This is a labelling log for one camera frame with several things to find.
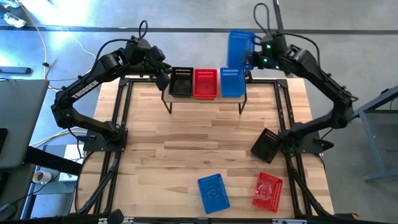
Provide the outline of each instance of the basket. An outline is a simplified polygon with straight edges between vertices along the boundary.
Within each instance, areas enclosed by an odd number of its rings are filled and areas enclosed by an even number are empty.
[[[245,60],[247,54],[254,52],[253,32],[232,30],[228,37],[228,55],[226,64],[228,67],[252,70],[253,66]]]
[[[173,97],[191,97],[193,68],[173,67],[170,76],[169,94]]]
[[[221,174],[199,179],[198,185],[206,214],[218,212],[231,206]]]
[[[280,137],[269,129],[264,128],[250,151],[257,158],[268,164],[271,164],[279,150],[279,143]]]
[[[282,179],[260,172],[254,189],[252,204],[277,213],[282,184]]]
[[[198,100],[214,100],[217,97],[217,69],[195,69],[193,95]]]
[[[221,68],[220,72],[223,97],[241,97],[246,93],[243,69]]]

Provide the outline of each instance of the metal table leg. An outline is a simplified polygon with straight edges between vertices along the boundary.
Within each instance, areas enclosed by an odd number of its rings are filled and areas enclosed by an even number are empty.
[[[166,107],[167,111],[169,112],[169,114],[172,114],[173,103],[170,103],[170,107],[167,106],[167,103],[164,101],[164,91],[162,91],[162,101],[163,101],[163,104]]]
[[[244,94],[244,102],[243,102],[242,107],[241,107],[241,104],[239,104],[239,114],[242,114],[244,106],[246,105],[247,100],[248,100],[248,94],[245,93]]]

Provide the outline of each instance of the cable on floor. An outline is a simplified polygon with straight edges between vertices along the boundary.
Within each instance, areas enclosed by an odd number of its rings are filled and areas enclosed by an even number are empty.
[[[43,62],[43,64],[42,64],[43,67],[44,67],[44,75],[43,75],[43,78],[46,80],[46,79],[47,79],[47,75],[48,75],[48,73],[47,73],[47,67],[49,67],[50,65],[49,65],[49,63],[48,63],[48,61],[47,61],[47,46],[46,46],[46,44],[45,44],[43,35],[42,35],[41,31],[39,30],[39,28],[37,27],[37,24],[34,22],[33,18],[30,16],[30,14],[29,14],[29,12],[27,11],[26,7],[23,5],[23,3],[21,3],[19,0],[17,0],[17,2],[21,5],[22,10],[26,13],[26,16],[29,18],[30,22],[31,22],[31,23],[33,24],[33,26],[36,28],[37,32],[38,32],[39,35],[40,35],[40,39],[42,40],[43,47],[44,47],[44,62]],[[67,32],[70,32],[69,29],[68,29],[66,26],[63,26],[63,27],[67,30]],[[74,38],[75,41],[80,45],[81,49],[82,49],[84,52],[86,52],[86,53],[92,55],[92,56],[94,57],[94,59],[95,59],[95,55],[94,55],[93,53],[87,51],[87,50],[84,48],[83,44],[81,44],[81,42],[79,42],[79,40],[76,39],[76,37],[73,36],[73,38]],[[55,92],[58,92],[58,91],[61,90],[60,88],[54,88],[54,87],[51,86],[51,85],[49,85],[49,89],[51,89],[51,90],[53,90],[53,91],[55,91]]]
[[[43,65],[43,69],[44,69],[44,74],[43,74],[43,78],[47,79],[47,67],[49,67],[49,63],[47,62],[47,46],[45,45],[44,42],[44,38],[43,35],[41,33],[41,31],[39,30],[39,28],[37,27],[35,21],[32,19],[32,17],[30,16],[30,13],[27,11],[27,9],[25,8],[25,6],[23,5],[23,3],[21,3],[20,1],[17,0],[17,2],[21,5],[21,9],[25,12],[26,16],[29,18],[30,22],[33,24],[33,26],[36,28],[37,32],[40,35],[40,39],[42,40],[43,43],[43,47],[44,47],[44,62],[42,63]],[[49,89],[58,92],[59,90],[56,88],[53,88],[51,85],[49,85]]]

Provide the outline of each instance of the desk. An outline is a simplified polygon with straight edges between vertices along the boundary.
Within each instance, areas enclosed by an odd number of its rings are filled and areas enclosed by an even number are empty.
[[[0,82],[0,128],[8,134],[0,153],[0,169],[20,166],[43,105],[49,81]]]
[[[111,120],[118,82],[101,87],[96,119]],[[288,84],[295,120],[310,121],[304,81],[288,79]],[[124,216],[136,217],[294,216],[283,156],[278,154],[270,165],[249,152],[265,127],[275,132],[280,128],[273,86],[247,84],[248,101],[242,115],[236,104],[208,103],[179,103],[169,114],[153,83],[135,83],[132,89],[127,119],[129,136],[119,167],[113,209],[120,208]],[[78,186],[79,207],[98,185],[103,156],[102,152],[94,153],[83,168]],[[304,154],[303,164],[308,187],[324,208],[333,213],[321,162]],[[260,171],[284,180],[276,214],[251,205]],[[231,208],[206,215],[197,180],[217,173],[223,177]],[[298,196],[304,211],[300,190]],[[101,211],[106,199],[107,189]]]

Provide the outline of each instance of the concrete floor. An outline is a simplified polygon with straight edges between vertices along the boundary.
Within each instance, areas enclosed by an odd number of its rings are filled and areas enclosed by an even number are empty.
[[[257,28],[252,19],[252,7],[256,1],[222,0],[150,0],[146,1],[27,1],[26,6],[34,14],[40,26],[84,27],[137,27],[147,19],[149,27],[156,28]],[[263,1],[271,10],[271,27],[277,28],[272,0]],[[397,30],[395,0],[279,0],[285,29],[306,29],[316,34],[321,30]],[[265,25],[263,9],[258,16]],[[24,17],[18,9],[16,14]],[[92,56],[84,53],[74,41],[75,36],[93,53],[109,39],[128,38],[130,32],[43,32],[49,51],[49,64],[53,67],[49,79],[75,78],[84,74],[93,63]],[[359,97],[354,105],[360,107],[386,88],[397,84],[395,71],[398,52],[398,35],[307,35],[321,49],[322,69],[346,85]],[[217,68],[226,63],[228,33],[220,31],[201,33],[150,32],[146,39],[159,46],[166,54],[166,61],[173,66]],[[0,31],[0,65],[29,66],[31,76],[11,78],[42,78],[41,63],[44,51],[41,41],[33,31]],[[305,40],[288,37],[287,42],[315,53]],[[110,52],[123,44],[111,44],[103,52]],[[283,77],[268,70],[255,70],[256,76]],[[52,82],[53,86],[68,85],[72,81]],[[324,115],[332,107],[316,88],[306,83],[313,117]],[[32,142],[53,135],[57,128],[50,112],[54,92],[47,92],[40,112]],[[76,103],[75,108],[88,116],[94,115],[98,92],[92,91]],[[393,103],[398,108],[398,101]],[[327,137],[335,147],[325,153],[326,175],[336,213],[357,213],[362,219],[379,222],[398,222],[398,179],[378,180],[365,184],[364,174],[375,171],[374,161],[359,120],[347,128],[334,130]],[[54,139],[49,144],[75,144],[71,136]],[[40,200],[56,204],[69,204],[70,198],[52,195],[37,198],[32,216],[60,215],[53,206],[43,207]]]

